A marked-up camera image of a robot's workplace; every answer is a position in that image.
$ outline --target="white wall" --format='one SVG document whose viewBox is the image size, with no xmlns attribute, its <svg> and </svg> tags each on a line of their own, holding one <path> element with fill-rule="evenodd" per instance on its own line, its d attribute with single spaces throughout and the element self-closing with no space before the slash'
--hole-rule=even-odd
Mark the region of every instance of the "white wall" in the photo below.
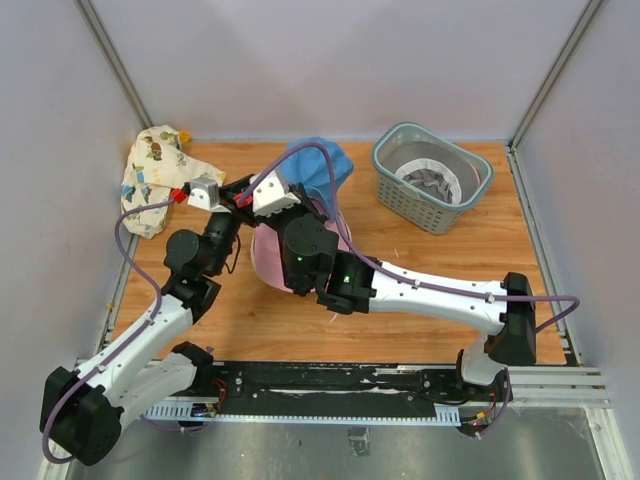
<svg viewBox="0 0 640 480">
<path fill-rule="evenodd" d="M 588 364 L 640 474 L 640 3 L 609 2 L 519 153 Z"/>
<path fill-rule="evenodd" d="M 507 139 L 585 0 L 94 0 L 155 123 L 199 138 Z"/>
<path fill-rule="evenodd" d="M 95 344 L 138 126 L 73 2 L 0 15 L 0 477 L 36 477 L 44 381 Z"/>
</svg>

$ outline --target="gray laundry basket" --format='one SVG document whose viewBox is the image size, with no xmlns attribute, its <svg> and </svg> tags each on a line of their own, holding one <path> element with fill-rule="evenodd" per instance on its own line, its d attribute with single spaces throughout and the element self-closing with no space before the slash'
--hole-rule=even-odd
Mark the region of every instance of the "gray laundry basket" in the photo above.
<svg viewBox="0 0 640 480">
<path fill-rule="evenodd" d="M 377 197 L 387 207 L 428 232 L 446 233 L 478 203 L 493 181 L 493 168 L 484 158 L 437 137 L 416 123 L 399 123 L 375 144 L 372 162 L 378 171 Z M 461 187 L 460 203 L 452 205 L 395 176 L 412 160 L 428 158 L 446 165 Z"/>
</svg>

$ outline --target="patterned cloth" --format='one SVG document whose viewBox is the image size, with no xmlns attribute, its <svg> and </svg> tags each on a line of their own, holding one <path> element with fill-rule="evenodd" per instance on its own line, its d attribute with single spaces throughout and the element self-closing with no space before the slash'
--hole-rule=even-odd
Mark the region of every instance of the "patterned cloth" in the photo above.
<svg viewBox="0 0 640 480">
<path fill-rule="evenodd" d="M 141 205 L 163 202 L 172 188 L 181 188 L 201 175 L 222 185 L 226 173 L 213 165 L 185 155 L 180 132 L 164 125 L 138 134 L 131 147 L 121 191 L 123 212 Z M 131 233 L 151 238 L 165 226 L 167 207 L 129 215 L 124 225 Z"/>
</svg>

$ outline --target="wooden platform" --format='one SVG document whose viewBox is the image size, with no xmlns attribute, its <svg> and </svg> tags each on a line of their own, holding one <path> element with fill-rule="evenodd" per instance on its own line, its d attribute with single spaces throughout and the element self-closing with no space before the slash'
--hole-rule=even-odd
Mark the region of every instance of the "wooden platform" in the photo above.
<svg viewBox="0 0 640 480">
<path fill-rule="evenodd" d="M 510 270 L 521 272 L 529 277 L 534 293 L 543 293 L 502 145 L 463 147 L 493 165 L 495 180 L 476 208 L 463 214 L 447 234 L 435 236 L 377 201 L 371 144 L 343 144 L 356 166 L 339 192 L 354 243 L 367 255 L 435 275 L 484 280 L 502 279 Z M 185 145 L 189 155 L 226 171 L 228 181 L 260 172 L 283 150 L 283 144 L 274 143 Z M 136 261 L 163 284 L 168 277 L 162 260 L 169 235 L 180 228 L 200 233 L 207 219 L 206 212 L 186 204 L 174 206 L 165 232 L 152 240 L 140 239 Z M 173 344 L 189 340 L 212 346 L 220 360 L 454 362 L 458 351 L 476 337 L 471 328 L 410 314 L 340 315 L 331 322 L 333 313 L 317 305 L 314 295 L 300 298 L 262 283 L 249 260 L 251 229 L 243 227 L 241 238 L 244 247 L 235 273 L 217 279 L 223 289 L 215 305 Z M 114 335 L 135 321 L 152 300 L 152 289 L 132 272 Z M 548 305 L 539 305 L 539 323 L 550 315 Z M 538 335 L 538 362 L 564 363 L 554 328 Z"/>
</svg>

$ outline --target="metal floor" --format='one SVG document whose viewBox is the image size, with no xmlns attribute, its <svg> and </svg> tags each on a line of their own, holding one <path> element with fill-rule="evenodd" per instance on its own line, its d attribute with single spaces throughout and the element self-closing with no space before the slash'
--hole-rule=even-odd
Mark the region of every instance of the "metal floor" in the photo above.
<svg viewBox="0 0 640 480">
<path fill-rule="evenodd" d="M 134 422 L 91 468 L 67 480 L 603 479 L 581 409 L 510 409 L 481 441 L 452 427 L 371 426 L 368 450 L 347 425 L 215 423 L 197 434 Z"/>
</svg>

